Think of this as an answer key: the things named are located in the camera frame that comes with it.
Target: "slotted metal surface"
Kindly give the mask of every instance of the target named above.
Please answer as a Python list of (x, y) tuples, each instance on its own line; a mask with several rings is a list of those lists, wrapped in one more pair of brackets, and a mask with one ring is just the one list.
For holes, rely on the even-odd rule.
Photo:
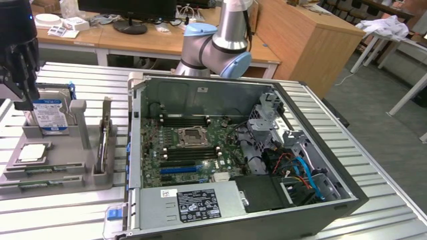
[[(95, 125), (101, 100), (111, 97), (111, 122), (118, 127), (114, 151), (114, 187), (107, 190), (0, 201), (0, 239), (102, 239), (103, 211), (122, 202), (127, 131), (126, 79), (134, 69), (47, 62), (38, 72), (39, 83), (75, 85), (77, 97), (86, 100), (86, 124)], [(306, 240), (320, 239), (427, 239), (425, 215), (353, 140), (344, 127), (297, 82), (281, 86), (360, 185), (369, 201), (354, 213), (333, 221)], [(22, 133), (19, 111), (0, 107), (0, 171), (9, 160)], [(285, 112), (297, 129), (297, 121)]]

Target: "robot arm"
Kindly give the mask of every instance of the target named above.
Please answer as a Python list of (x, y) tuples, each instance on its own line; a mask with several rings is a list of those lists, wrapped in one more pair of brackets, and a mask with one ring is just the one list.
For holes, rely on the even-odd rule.
[(33, 110), (38, 99), (37, 30), (27, 0), (0, 0), (0, 98), (17, 110)]
[(250, 4), (252, 0), (224, 0), (217, 28), (205, 23), (186, 26), (174, 74), (209, 77), (212, 70), (222, 78), (241, 77), (252, 60), (245, 37), (250, 41)]

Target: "computer monitor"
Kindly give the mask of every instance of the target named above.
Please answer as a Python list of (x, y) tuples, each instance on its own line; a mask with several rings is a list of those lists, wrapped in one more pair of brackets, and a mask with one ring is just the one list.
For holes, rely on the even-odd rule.
[(177, 0), (176, 3), (180, 6), (185, 6), (186, 4), (189, 4), (189, 7), (198, 9), (208, 9), (210, 7), (209, 0)]
[(174, 19), (177, 0), (77, 0), (81, 11), (99, 14), (117, 14), (126, 17), (125, 21), (115, 21), (113, 28), (125, 34), (142, 34), (146, 26), (131, 19)]

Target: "wooden cabinet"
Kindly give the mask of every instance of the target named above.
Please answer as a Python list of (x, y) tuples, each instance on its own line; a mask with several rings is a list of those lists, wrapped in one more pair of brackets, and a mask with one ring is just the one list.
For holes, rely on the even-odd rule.
[(256, 35), (281, 61), (273, 79), (305, 82), (322, 98), (365, 33), (285, 0), (257, 2)]

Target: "warning label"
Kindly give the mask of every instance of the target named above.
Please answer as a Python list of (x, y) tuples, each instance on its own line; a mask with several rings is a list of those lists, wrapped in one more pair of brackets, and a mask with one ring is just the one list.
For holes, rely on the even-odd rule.
[(47, 131), (66, 129), (66, 118), (63, 113), (61, 113), (62, 103), (59, 100), (38, 99), (33, 101), (31, 105), (39, 128)]
[(221, 217), (213, 189), (178, 192), (176, 198), (182, 223)]

